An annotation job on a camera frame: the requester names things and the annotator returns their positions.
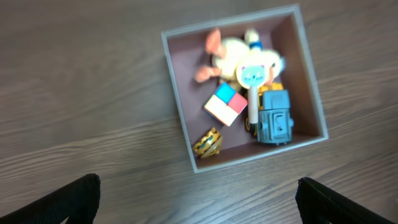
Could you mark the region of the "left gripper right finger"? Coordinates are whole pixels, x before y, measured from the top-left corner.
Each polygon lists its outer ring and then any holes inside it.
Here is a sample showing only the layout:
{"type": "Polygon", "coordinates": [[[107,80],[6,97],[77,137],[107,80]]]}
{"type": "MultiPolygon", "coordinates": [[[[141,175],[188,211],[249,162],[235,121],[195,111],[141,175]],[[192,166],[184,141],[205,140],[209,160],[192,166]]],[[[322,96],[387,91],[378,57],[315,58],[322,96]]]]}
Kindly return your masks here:
{"type": "Polygon", "coordinates": [[[394,224],[309,177],[298,180],[295,200],[303,224],[394,224]]]}

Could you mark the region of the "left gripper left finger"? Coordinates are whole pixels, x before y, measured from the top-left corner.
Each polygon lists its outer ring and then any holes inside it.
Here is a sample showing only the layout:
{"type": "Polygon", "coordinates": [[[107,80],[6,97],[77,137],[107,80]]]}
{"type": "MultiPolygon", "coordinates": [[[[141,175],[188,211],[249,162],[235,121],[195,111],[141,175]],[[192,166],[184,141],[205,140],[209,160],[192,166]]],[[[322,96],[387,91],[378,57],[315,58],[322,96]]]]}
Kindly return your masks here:
{"type": "Polygon", "coordinates": [[[86,174],[64,187],[1,217],[1,223],[92,224],[100,205],[101,181],[86,174]]]}

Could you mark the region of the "yellow grey toy truck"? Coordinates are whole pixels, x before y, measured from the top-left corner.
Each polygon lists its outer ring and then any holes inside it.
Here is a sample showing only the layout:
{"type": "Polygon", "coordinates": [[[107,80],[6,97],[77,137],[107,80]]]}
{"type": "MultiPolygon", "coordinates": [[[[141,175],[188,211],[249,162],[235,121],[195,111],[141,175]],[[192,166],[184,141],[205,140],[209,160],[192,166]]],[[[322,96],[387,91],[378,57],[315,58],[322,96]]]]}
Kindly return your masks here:
{"type": "Polygon", "coordinates": [[[290,115],[289,92],[283,84],[274,82],[259,88],[259,122],[245,119],[246,131],[264,144],[287,144],[292,140],[294,121],[290,115]]]}

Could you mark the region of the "yellow round gear toy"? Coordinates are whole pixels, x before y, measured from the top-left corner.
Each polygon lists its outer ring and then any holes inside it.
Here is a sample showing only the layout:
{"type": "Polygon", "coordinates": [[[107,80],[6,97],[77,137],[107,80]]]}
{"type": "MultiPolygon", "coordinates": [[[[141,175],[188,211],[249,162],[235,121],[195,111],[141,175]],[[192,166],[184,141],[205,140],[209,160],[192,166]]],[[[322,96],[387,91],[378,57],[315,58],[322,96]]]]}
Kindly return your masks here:
{"type": "Polygon", "coordinates": [[[204,159],[213,155],[217,155],[221,151],[223,136],[215,128],[211,128],[192,149],[197,158],[204,159]]]}

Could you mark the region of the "colourful puzzle cube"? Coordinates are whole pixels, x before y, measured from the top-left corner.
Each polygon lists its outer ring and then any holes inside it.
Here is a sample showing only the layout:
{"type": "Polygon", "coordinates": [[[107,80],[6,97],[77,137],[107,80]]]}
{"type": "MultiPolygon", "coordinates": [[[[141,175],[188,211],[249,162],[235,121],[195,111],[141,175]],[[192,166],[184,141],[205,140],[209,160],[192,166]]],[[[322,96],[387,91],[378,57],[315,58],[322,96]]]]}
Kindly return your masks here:
{"type": "Polygon", "coordinates": [[[227,83],[221,84],[204,105],[204,110],[225,126],[231,126],[248,101],[227,83]]]}

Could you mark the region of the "wooden cat rattle drum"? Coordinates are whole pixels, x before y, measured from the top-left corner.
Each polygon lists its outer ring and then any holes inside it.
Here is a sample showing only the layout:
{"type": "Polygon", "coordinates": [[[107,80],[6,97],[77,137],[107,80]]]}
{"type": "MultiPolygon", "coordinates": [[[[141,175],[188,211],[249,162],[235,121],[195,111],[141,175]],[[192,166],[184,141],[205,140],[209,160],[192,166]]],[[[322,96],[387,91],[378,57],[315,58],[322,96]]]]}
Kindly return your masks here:
{"type": "Polygon", "coordinates": [[[258,89],[269,78],[266,60],[259,55],[248,55],[241,59],[236,67],[239,84],[248,90],[248,120],[250,124],[259,122],[258,89]]]}

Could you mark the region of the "plush duck toy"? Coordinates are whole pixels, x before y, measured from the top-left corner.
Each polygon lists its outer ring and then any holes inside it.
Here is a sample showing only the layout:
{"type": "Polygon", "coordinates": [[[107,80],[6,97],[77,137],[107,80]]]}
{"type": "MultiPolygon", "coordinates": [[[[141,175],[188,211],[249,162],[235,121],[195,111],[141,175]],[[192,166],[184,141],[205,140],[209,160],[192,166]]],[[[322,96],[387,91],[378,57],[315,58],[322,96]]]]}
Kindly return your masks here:
{"type": "Polygon", "coordinates": [[[215,29],[206,38],[205,51],[211,55],[212,63],[197,71],[195,80],[200,83],[218,77],[222,83],[229,82],[238,88],[243,88],[236,78],[236,67],[238,62],[248,55],[259,55],[266,60],[266,67],[269,67],[269,78],[265,82],[267,85],[270,85],[285,67],[284,58],[277,51],[262,48],[256,29],[246,30],[243,39],[237,37],[223,39],[220,30],[215,29]]]}

